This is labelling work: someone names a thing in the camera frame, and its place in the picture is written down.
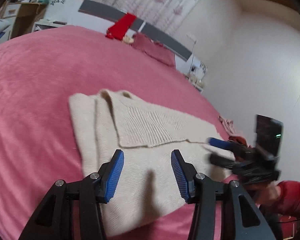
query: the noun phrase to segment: sweater sleeve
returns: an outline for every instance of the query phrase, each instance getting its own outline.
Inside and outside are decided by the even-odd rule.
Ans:
[[[282,181],[278,184],[281,193],[270,207],[275,213],[300,217],[300,182]]]

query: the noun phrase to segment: mauve pillow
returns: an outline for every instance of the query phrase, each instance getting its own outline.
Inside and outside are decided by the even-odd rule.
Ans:
[[[175,54],[165,48],[163,44],[159,42],[153,42],[150,38],[142,33],[136,33],[133,35],[134,43],[131,44],[135,49],[141,50],[148,56],[159,60],[169,67],[176,68]]]

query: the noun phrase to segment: gray headboard panel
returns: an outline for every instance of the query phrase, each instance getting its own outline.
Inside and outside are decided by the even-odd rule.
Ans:
[[[79,8],[79,12],[94,15],[112,22],[118,21],[126,14],[124,11],[118,10],[112,6],[90,0],[83,1]],[[143,20],[137,18],[131,26],[131,29],[137,31],[142,24]],[[150,39],[163,43],[167,48],[171,49],[185,61],[187,61],[192,54],[191,51],[181,43],[149,23],[146,23],[141,32]]]

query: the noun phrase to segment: bed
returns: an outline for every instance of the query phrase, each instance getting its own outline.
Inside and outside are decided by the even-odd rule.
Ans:
[[[77,26],[12,39],[0,45],[2,239],[18,239],[56,180],[83,178],[68,98],[100,89],[128,90],[147,102],[194,115],[227,138],[218,112],[181,73],[126,44]],[[185,240],[193,209],[185,205],[112,239]]]

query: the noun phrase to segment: wall outlet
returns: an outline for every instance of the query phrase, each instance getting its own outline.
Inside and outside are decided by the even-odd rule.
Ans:
[[[186,34],[187,35],[187,37],[189,38],[189,39],[191,39],[193,42],[197,42],[197,37],[194,35],[194,34],[192,34],[192,33],[187,33]]]

